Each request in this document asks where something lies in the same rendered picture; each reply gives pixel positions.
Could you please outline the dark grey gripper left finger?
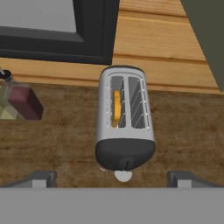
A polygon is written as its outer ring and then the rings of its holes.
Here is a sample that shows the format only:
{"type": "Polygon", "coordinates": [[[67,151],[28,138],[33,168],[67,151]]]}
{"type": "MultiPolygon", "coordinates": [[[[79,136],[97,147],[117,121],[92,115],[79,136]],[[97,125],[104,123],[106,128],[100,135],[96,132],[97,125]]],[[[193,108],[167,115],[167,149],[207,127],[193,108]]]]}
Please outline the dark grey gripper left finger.
{"type": "Polygon", "coordinates": [[[26,178],[0,185],[0,188],[51,188],[56,187],[56,171],[34,171],[26,178]]]}

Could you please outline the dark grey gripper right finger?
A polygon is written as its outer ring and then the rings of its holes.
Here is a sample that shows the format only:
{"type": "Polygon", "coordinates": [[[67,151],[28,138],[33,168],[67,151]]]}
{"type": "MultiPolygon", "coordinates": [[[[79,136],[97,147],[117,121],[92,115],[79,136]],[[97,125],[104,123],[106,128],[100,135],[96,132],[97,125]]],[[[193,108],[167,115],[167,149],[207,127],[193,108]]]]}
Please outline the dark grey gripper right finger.
{"type": "Polygon", "coordinates": [[[167,186],[172,188],[208,188],[222,187],[209,181],[205,181],[190,171],[168,171],[167,186]]]}

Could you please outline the white toaster lever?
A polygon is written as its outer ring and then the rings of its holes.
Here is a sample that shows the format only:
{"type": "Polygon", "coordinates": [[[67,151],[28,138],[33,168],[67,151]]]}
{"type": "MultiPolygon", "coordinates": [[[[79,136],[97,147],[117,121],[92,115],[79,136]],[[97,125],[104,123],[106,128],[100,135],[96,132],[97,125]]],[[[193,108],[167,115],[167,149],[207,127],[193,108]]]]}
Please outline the white toaster lever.
{"type": "Polygon", "coordinates": [[[120,182],[128,182],[132,178],[132,172],[131,171],[115,171],[115,177],[120,182]]]}

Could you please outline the silver and black toaster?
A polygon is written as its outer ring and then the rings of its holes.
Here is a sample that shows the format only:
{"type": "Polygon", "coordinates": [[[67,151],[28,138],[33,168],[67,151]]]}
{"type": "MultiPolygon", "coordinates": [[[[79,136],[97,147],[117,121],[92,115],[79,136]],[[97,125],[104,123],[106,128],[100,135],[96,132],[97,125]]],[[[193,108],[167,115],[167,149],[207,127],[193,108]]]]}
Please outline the silver and black toaster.
{"type": "Polygon", "coordinates": [[[146,163],[156,149],[144,71],[109,66],[98,88],[95,157],[110,171],[131,171],[146,163]],[[114,92],[120,92],[121,119],[112,126],[114,92]]]}

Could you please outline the orange bread slice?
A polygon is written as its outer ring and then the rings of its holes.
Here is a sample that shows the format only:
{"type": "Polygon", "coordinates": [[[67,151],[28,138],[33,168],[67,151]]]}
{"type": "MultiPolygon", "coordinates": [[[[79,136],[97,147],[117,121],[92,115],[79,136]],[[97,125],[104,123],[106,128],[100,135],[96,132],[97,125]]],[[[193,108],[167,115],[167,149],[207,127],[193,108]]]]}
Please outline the orange bread slice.
{"type": "Polygon", "coordinates": [[[121,99],[120,92],[116,90],[114,92],[114,111],[113,111],[113,121],[112,126],[115,128],[121,119],[121,99]]]}

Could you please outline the dark red box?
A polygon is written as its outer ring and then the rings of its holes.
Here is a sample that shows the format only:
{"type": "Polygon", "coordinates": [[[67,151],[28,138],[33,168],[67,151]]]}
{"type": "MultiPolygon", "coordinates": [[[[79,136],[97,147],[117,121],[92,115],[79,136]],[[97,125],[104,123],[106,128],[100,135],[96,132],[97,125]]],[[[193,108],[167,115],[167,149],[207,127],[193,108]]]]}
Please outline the dark red box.
{"type": "Polygon", "coordinates": [[[44,108],[30,87],[13,87],[8,102],[25,120],[42,119],[44,108]]]}

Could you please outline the clear glass bottle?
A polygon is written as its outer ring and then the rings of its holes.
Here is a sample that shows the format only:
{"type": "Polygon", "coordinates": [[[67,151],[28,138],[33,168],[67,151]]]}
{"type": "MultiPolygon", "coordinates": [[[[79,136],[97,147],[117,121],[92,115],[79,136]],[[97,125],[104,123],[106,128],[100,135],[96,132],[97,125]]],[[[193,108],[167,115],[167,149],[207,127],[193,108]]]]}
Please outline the clear glass bottle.
{"type": "Polygon", "coordinates": [[[18,112],[8,102],[13,87],[11,72],[0,67],[0,120],[16,120],[18,112]]]}

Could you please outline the dark grey cupboard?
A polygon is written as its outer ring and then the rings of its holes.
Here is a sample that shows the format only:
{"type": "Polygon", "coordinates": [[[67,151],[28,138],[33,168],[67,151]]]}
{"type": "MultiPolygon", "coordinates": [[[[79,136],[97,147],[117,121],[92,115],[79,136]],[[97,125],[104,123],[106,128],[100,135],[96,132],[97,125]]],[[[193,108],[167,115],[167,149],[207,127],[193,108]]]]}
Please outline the dark grey cupboard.
{"type": "Polygon", "coordinates": [[[180,0],[213,77],[224,93],[224,0],[180,0]]]}

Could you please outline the dark framed window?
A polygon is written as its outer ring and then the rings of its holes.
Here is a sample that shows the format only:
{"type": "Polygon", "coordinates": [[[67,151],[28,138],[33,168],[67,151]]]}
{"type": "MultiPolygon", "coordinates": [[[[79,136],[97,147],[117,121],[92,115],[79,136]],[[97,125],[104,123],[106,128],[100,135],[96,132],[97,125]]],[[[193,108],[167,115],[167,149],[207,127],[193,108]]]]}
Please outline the dark framed window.
{"type": "Polygon", "coordinates": [[[0,57],[109,65],[120,0],[0,0],[0,57]]]}

